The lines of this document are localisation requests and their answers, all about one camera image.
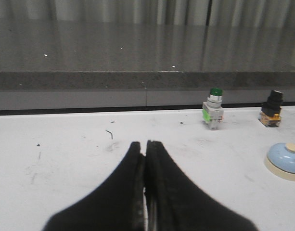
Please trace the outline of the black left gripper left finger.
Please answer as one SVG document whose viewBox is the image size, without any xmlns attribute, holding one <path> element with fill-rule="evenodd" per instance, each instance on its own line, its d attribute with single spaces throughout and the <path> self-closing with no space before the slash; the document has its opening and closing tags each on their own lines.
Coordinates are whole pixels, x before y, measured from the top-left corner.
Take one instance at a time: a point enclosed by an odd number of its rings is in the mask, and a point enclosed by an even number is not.
<svg viewBox="0 0 295 231">
<path fill-rule="evenodd" d="M 89 195 L 56 213 L 45 231 L 144 230 L 145 157 L 132 142 L 112 174 Z"/>
</svg>

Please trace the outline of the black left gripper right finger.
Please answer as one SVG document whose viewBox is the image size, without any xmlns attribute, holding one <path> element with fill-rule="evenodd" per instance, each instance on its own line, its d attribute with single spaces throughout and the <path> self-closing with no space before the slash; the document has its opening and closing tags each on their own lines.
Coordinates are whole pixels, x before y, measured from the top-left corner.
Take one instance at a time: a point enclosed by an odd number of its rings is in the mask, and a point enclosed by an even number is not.
<svg viewBox="0 0 295 231">
<path fill-rule="evenodd" d="M 253 222 L 197 187 L 159 141 L 147 143 L 145 196 L 150 231 L 257 230 Z"/>
</svg>

